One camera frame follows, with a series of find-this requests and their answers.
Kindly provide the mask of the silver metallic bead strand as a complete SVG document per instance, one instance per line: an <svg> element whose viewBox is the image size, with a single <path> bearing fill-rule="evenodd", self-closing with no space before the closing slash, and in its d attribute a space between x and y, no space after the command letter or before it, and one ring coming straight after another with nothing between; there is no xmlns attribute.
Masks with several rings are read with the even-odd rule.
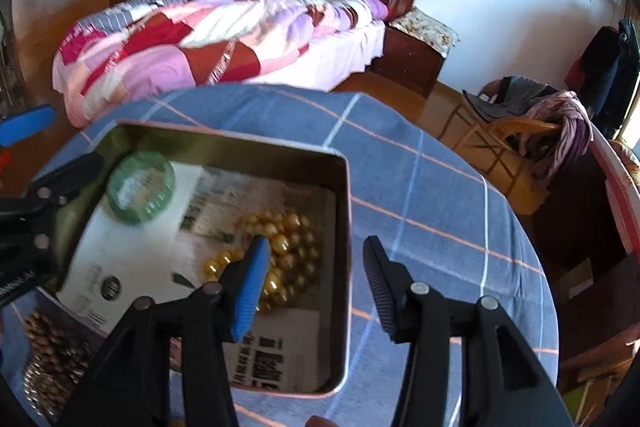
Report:
<svg viewBox="0 0 640 427"><path fill-rule="evenodd" d="M76 384L76 375L53 352L35 353L26 365L23 388L27 401L51 425L58 421Z"/></svg>

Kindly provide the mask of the purple striped garment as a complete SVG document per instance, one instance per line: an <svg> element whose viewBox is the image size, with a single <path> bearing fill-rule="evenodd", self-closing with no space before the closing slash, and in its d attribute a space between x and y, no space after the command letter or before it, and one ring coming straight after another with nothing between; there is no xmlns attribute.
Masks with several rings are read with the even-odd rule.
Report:
<svg viewBox="0 0 640 427"><path fill-rule="evenodd" d="M546 158L536 162L536 177L548 185L587 152L593 140L587 109L574 91L564 90L536 102L525 117L560 126L560 136L549 148Z"/></svg>

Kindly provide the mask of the blue plaid tablecloth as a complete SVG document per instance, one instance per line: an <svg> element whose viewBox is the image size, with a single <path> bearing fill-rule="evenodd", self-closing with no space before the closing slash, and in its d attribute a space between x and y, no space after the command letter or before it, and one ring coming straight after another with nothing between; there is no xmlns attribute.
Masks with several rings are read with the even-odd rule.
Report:
<svg viewBox="0 0 640 427"><path fill-rule="evenodd" d="M112 109L68 142L45 173L101 139L115 145L116 122L178 124L189 130L235 131L332 148L350 171L354 289L348 380L331 398L280 398L235 390L240 426L303 426L312 415L337 426L390 426L408 346L394 345L372 317L363 239L377 235L413 278L450 299L495 297L555 384L559 326L534 247L506 196L460 156L393 109L364 94L288 87L219 86L155 95ZM1 311L1 376L15 410L1 404L1 426L49 426L23 388L29 352L24 326L36 292Z"/></svg>

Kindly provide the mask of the pink metal tin box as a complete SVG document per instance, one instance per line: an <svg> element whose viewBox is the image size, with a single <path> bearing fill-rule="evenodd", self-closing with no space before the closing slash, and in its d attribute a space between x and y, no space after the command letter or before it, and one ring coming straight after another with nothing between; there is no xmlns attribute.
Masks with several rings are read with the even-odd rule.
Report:
<svg viewBox="0 0 640 427"><path fill-rule="evenodd" d="M344 156L126 120L93 150L103 172L62 216L61 309L107 335L134 299L190 295L266 232L272 270L252 329L226 350L230 381L305 398L343 386L352 305Z"/></svg>

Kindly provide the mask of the pink padded window bench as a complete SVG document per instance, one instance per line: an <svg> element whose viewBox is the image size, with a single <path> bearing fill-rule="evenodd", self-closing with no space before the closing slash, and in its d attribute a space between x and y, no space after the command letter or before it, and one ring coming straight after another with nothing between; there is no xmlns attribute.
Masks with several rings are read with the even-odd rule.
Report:
<svg viewBox="0 0 640 427"><path fill-rule="evenodd" d="M590 150L605 175L605 190L620 240L639 260L639 191L611 143L592 126Z"/></svg>

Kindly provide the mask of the wicker chair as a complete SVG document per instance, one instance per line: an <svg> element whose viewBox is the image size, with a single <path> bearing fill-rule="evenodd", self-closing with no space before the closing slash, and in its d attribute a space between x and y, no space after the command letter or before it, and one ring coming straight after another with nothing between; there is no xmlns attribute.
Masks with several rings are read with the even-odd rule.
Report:
<svg viewBox="0 0 640 427"><path fill-rule="evenodd" d="M525 170L527 158L518 151L518 139L524 134L534 138L553 136L560 133L559 124L549 124L524 116L508 116L493 122L484 121L480 113L472 106L465 94L460 95L460 101L447 117L437 140L445 138L454 118L458 117L468 129L457 139L452 149L460 152L462 148L474 150L489 150L494 160L488 169L482 170L485 176L490 176L500 166L508 176L510 182L504 196L509 198L515 185Z"/></svg>

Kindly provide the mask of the white paper booklet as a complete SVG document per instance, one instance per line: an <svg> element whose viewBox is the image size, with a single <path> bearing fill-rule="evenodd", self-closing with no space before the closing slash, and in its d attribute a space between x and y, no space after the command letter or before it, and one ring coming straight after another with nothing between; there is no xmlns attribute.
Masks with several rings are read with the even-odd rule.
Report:
<svg viewBox="0 0 640 427"><path fill-rule="evenodd" d="M160 173L134 169L101 198L73 254L58 301L102 334L134 299L166 303L217 280L256 236L270 265L252 327L224 348L233 384L313 393L331 373L332 247L335 198L310 184L174 165L165 209L128 223L120 207L146 204Z"/></svg>

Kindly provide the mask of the floral cushion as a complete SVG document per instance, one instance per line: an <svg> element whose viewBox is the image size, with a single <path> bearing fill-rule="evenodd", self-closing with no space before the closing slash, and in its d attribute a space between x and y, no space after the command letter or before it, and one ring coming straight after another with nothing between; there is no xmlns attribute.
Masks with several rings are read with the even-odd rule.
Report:
<svg viewBox="0 0 640 427"><path fill-rule="evenodd" d="M460 42L458 34L452 28L435 20L416 6L392 20L390 27L426 43L443 58L446 58L450 50Z"/></svg>

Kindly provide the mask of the brown wooden bead strand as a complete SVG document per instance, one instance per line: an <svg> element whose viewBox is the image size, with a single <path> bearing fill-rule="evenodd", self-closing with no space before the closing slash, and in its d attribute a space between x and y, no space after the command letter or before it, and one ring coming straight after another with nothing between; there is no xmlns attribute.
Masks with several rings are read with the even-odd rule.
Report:
<svg viewBox="0 0 640 427"><path fill-rule="evenodd" d="M79 383L92 358L85 340L39 310L29 315L25 322L25 332L32 348L32 356L44 351L53 352L66 369L76 375L77 384Z"/></svg>

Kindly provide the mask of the bed with patchwork quilt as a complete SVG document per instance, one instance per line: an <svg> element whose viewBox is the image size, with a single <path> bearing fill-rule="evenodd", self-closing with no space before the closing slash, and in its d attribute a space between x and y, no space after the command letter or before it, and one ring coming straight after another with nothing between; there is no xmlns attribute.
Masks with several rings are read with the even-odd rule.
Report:
<svg viewBox="0 0 640 427"><path fill-rule="evenodd" d="M382 54L384 20L362 0L132 0L78 20L51 84L77 129L116 106L275 75L319 89Z"/></svg>

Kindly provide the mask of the grey garment on chair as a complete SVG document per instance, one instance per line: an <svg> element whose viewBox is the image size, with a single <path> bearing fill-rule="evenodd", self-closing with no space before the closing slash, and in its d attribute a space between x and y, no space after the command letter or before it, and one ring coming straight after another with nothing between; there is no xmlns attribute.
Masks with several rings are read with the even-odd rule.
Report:
<svg viewBox="0 0 640 427"><path fill-rule="evenodd" d="M501 118L524 116L536 103L556 92L547 83L509 76L487 83L479 94L462 91L462 100L489 124Z"/></svg>

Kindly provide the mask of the dark hanging coats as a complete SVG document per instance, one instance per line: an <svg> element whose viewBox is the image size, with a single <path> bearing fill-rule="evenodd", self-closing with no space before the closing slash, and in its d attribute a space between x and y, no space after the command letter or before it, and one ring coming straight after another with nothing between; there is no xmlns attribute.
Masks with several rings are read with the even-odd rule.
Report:
<svg viewBox="0 0 640 427"><path fill-rule="evenodd" d="M616 27L602 26L564 82L605 138L615 138L639 87L639 40L634 23L623 18Z"/></svg>

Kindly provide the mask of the dark wood nightstand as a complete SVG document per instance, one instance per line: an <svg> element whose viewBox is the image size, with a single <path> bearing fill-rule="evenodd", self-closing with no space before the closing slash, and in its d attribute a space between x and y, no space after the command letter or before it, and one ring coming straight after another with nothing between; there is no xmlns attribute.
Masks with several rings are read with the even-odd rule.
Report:
<svg viewBox="0 0 640 427"><path fill-rule="evenodd" d="M444 63L445 59L427 43L386 26L383 54L372 61L370 69L428 98Z"/></svg>

